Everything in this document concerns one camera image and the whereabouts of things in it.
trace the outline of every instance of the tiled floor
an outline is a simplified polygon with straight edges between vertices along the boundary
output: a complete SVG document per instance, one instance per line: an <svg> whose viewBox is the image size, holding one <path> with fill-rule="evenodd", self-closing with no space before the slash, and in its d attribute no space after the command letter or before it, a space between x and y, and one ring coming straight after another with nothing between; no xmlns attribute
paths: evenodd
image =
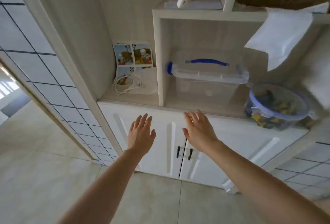
<svg viewBox="0 0 330 224"><path fill-rule="evenodd" d="M1 222L56 223L106 169L89 161L33 102L28 103L0 128ZM112 223L260 220L241 195L136 173Z"/></svg>

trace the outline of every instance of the food container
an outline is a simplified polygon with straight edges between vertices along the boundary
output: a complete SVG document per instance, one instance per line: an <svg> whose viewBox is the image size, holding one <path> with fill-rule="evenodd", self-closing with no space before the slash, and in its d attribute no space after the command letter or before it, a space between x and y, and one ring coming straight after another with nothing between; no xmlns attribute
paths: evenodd
<svg viewBox="0 0 330 224"><path fill-rule="evenodd" d="M309 114L308 103L291 90L273 84L254 85L245 114L267 129L284 130Z"/></svg>
<svg viewBox="0 0 330 224"><path fill-rule="evenodd" d="M249 80L249 72L230 53L197 55L181 51L174 59L176 62L168 65L168 73L175 76L177 96L183 101L227 105L237 87Z"/></svg>

